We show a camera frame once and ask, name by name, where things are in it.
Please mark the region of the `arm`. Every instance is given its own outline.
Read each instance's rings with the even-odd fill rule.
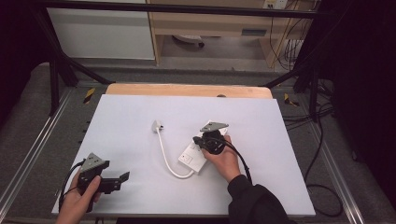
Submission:
[[[101,177],[99,175],[96,176],[87,187],[84,194],[81,195],[77,188],[78,175],[79,171],[73,177],[72,183],[70,184],[70,191],[64,198],[64,204],[62,205],[61,212],[59,213],[59,216],[56,220],[56,224],[79,223],[84,214],[87,212],[91,198],[94,196],[93,201],[96,203],[99,200],[100,193],[96,193],[96,191],[99,188]]]
[[[231,142],[229,135],[224,138]],[[207,160],[214,163],[219,173],[229,182],[228,191],[233,201],[229,205],[230,223],[290,223],[277,197],[261,185],[252,186],[241,175],[236,153],[229,147],[219,155],[202,150]]]

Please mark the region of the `power strip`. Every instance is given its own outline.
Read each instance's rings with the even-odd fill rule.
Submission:
[[[227,133],[227,128],[219,129],[222,135]],[[198,133],[196,136],[202,137],[203,133]],[[201,171],[202,167],[206,163],[206,159],[204,154],[201,151],[201,148],[191,141],[190,144],[186,147],[186,149],[181,153],[178,160],[191,168],[197,174]]]

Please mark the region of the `white tabletop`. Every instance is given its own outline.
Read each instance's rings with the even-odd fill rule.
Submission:
[[[102,95],[75,163],[91,152],[110,166],[102,177],[131,172],[120,191],[102,195],[92,214],[112,217],[226,216],[231,196],[227,182],[208,162],[188,179],[166,168],[158,135],[170,166],[185,175],[177,158],[211,119],[228,123],[228,134],[250,168],[253,184],[271,190],[291,217],[313,216],[300,168],[276,100],[191,96]],[[57,213],[55,204],[52,213]]]

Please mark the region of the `white extension cord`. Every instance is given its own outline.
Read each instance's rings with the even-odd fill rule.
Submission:
[[[160,134],[160,130],[161,129],[163,129],[163,126],[161,125],[161,123],[158,120],[155,120],[152,123],[151,130],[158,134],[158,137],[160,139],[161,150],[163,151],[163,159],[165,160],[165,163],[166,163],[166,166],[168,167],[168,170],[172,173],[172,175],[174,175],[177,178],[180,178],[180,179],[189,178],[190,176],[192,176],[194,174],[193,170],[191,170],[187,175],[178,175],[169,166],[168,160],[166,159],[165,150],[163,149],[163,140],[161,139],[161,134]]]

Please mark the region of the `black sleeve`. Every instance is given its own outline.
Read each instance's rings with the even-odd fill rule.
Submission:
[[[228,207],[231,224],[294,223],[271,191],[261,185],[252,186],[244,175],[234,178],[228,191],[233,197]]]

